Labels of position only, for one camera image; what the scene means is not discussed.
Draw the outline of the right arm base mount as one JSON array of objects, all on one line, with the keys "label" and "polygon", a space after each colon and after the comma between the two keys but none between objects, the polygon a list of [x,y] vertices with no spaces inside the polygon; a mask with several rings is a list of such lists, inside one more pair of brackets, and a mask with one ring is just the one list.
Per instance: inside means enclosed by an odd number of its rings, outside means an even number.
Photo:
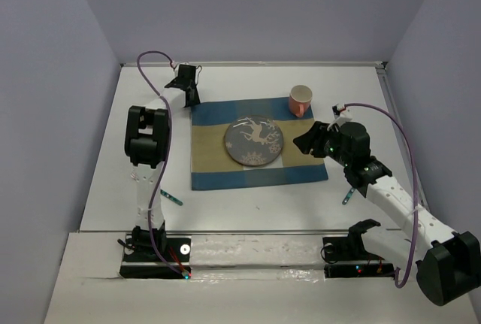
[{"label": "right arm base mount", "polygon": [[380,227],[379,222],[363,220],[349,227],[344,236],[322,239],[319,253],[325,263],[324,274],[327,279],[395,276],[393,264],[364,248],[362,235],[376,227]]}]

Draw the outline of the blue beige placemat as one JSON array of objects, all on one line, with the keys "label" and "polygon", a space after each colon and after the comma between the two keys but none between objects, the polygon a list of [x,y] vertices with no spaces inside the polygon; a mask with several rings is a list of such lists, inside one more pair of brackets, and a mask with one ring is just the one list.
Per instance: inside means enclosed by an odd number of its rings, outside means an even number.
[{"label": "blue beige placemat", "polygon": [[[191,187],[197,191],[244,189],[312,183],[328,179],[322,159],[305,156],[294,145],[314,123],[312,110],[302,118],[293,115],[287,97],[211,101],[192,109]],[[235,162],[224,145],[226,129],[244,116],[274,120],[283,133],[283,149],[275,161],[260,167]]]}]

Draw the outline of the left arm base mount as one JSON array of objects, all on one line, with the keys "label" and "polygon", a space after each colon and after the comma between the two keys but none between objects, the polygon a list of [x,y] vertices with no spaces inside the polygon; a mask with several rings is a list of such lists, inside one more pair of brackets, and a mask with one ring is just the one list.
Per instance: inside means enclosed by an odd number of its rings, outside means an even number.
[{"label": "left arm base mount", "polygon": [[123,250],[119,275],[125,279],[189,280],[192,238],[159,234],[156,229],[153,235],[157,248],[152,246],[150,233],[140,229],[117,240]]}]

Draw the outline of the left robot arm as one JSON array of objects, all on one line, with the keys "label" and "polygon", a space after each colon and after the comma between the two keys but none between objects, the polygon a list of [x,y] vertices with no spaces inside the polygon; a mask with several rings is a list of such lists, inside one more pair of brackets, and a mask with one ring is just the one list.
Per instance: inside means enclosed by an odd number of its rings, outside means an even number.
[{"label": "left robot arm", "polygon": [[128,110],[124,151],[135,174],[138,214],[132,245],[151,260],[164,256],[167,247],[160,183],[172,141],[172,112],[157,89],[160,107],[133,105]]}]

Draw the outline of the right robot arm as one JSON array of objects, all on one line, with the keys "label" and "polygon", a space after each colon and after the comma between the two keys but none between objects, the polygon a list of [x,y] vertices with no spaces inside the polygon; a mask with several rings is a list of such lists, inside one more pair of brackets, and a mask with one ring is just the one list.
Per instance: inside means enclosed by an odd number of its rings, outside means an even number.
[{"label": "right robot arm", "polygon": [[343,167],[349,185],[381,209],[404,233],[396,240],[379,222],[363,220],[334,244],[334,253],[362,258],[377,255],[397,271],[414,276],[422,293],[444,306],[480,286],[480,243],[458,233],[415,203],[392,172],[371,154],[366,128],[356,122],[329,128],[316,121],[294,145],[315,158],[329,157]]}]

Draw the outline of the pink cup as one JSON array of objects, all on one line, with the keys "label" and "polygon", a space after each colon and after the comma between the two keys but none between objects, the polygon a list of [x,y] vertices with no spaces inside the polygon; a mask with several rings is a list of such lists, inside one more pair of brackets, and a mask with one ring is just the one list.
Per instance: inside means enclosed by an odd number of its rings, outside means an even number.
[{"label": "pink cup", "polygon": [[294,86],[289,93],[289,110],[298,118],[302,118],[313,98],[312,90],[305,85]]}]

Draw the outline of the grey patterned plate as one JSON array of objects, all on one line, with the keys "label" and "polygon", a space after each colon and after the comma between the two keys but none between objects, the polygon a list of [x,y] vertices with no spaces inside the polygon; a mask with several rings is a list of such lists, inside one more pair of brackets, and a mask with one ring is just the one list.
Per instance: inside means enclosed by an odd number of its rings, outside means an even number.
[{"label": "grey patterned plate", "polygon": [[228,155],[248,167],[272,163],[281,154],[283,144],[283,133],[277,123],[257,115],[235,120],[224,134]]}]

